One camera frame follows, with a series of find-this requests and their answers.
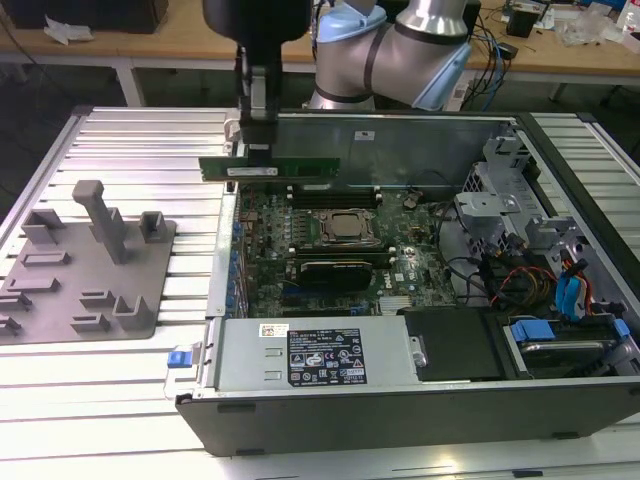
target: blue latch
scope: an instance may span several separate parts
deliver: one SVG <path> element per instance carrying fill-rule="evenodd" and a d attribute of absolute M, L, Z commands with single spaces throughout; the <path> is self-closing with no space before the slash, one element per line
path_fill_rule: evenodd
<path fill-rule="evenodd" d="M 511 325 L 511 333 L 516 342 L 528 342 L 538 340 L 554 340 L 555 333 L 551 329 L 548 320 L 530 319 L 518 320 Z"/>
<path fill-rule="evenodd" d="M 629 337 L 629 335 L 631 335 L 629 327 L 627 327 L 627 324 L 621 318 L 616 318 L 613 321 L 613 326 L 615 327 L 616 332 L 618 332 L 618 335 L 620 335 L 621 339 L 624 340 L 625 338 Z"/>
<path fill-rule="evenodd" d="M 169 352 L 169 358 L 167 359 L 167 366 L 169 368 L 191 368 L 193 364 L 193 353 L 174 351 Z"/>

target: computer tower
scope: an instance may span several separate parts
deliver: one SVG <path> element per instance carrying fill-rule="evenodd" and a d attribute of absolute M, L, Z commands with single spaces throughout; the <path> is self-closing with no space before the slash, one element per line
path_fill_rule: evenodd
<path fill-rule="evenodd" d="M 17 28 L 43 28 L 45 15 L 93 30 L 154 33 L 168 0 L 0 0 Z"/>

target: wooden table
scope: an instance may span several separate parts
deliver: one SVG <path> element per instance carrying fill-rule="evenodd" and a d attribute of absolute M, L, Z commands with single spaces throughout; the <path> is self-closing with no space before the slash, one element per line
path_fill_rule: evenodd
<path fill-rule="evenodd" d="M 483 19 L 491 8 L 500 4 L 501 0 L 485 0 L 481 11 Z M 508 79 L 640 85 L 640 55 L 632 54 L 621 45 L 605 42 L 598 46 L 564 47 L 554 32 L 537 34 L 534 31 L 528 39 L 521 39 L 505 36 L 505 25 L 491 17 L 485 24 L 498 41 L 519 48 Z M 153 35 L 95 32 L 94 41 L 69 46 L 58 44 L 42 31 L 14 30 L 14 35 L 42 64 L 114 68 L 129 106 L 144 105 L 136 68 L 231 69 L 236 51 L 234 42 L 207 27 L 201 0 L 170 0 L 167 19 Z M 309 36 L 285 44 L 283 61 L 285 71 L 314 72 Z M 0 62 L 28 63 L 4 32 L 0 32 Z M 486 62 L 486 53 L 474 40 L 464 80 L 468 82 L 477 76 Z"/>

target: aluminum extrusion table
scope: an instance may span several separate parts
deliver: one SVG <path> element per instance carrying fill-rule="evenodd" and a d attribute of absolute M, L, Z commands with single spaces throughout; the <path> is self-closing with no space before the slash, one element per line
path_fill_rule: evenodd
<path fill-rule="evenodd" d="M 246 458 L 212 458 L 164 397 L 167 353 L 203 334 L 222 184 L 203 184 L 199 155 L 222 153 L 224 111 L 95 109 L 72 117 L 0 227 L 0 282 L 25 241 L 19 225 L 38 205 L 84 219 L 71 199 L 99 179 L 123 217 L 162 210 L 178 224 L 160 324 L 148 340 L 0 348 L 3 479 L 188 478 L 636 479 L 640 416 L 567 441 L 443 445 Z M 540 114 L 545 129 L 623 237 L 640 254 L 637 167 L 597 124 Z M 556 209 L 563 203 L 544 179 Z M 187 385 L 193 370 L 180 372 Z"/>

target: vertical post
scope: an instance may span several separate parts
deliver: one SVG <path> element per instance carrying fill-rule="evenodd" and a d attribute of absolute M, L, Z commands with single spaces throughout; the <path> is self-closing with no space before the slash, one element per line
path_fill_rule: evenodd
<path fill-rule="evenodd" d="M 113 263 L 120 265 L 125 263 L 126 255 L 124 232 L 114 225 L 102 200 L 102 192 L 104 186 L 99 180 L 79 180 L 71 195 L 77 203 L 87 209 L 98 238 L 102 240 Z"/>
<path fill-rule="evenodd" d="M 553 86 L 553 90 L 551 90 L 549 100 L 551 100 L 552 102 L 557 102 L 560 99 L 560 95 L 562 95 L 562 92 L 564 92 L 565 88 L 567 88 L 566 83 L 556 83 Z"/>
<path fill-rule="evenodd" d="M 138 75 L 136 74 L 133 65 L 129 59 L 122 59 L 122 62 L 114 67 L 118 75 L 118 81 L 124 93 L 124 98 L 127 101 L 129 107 L 144 107 L 146 102 L 144 100 L 144 94 Z"/>

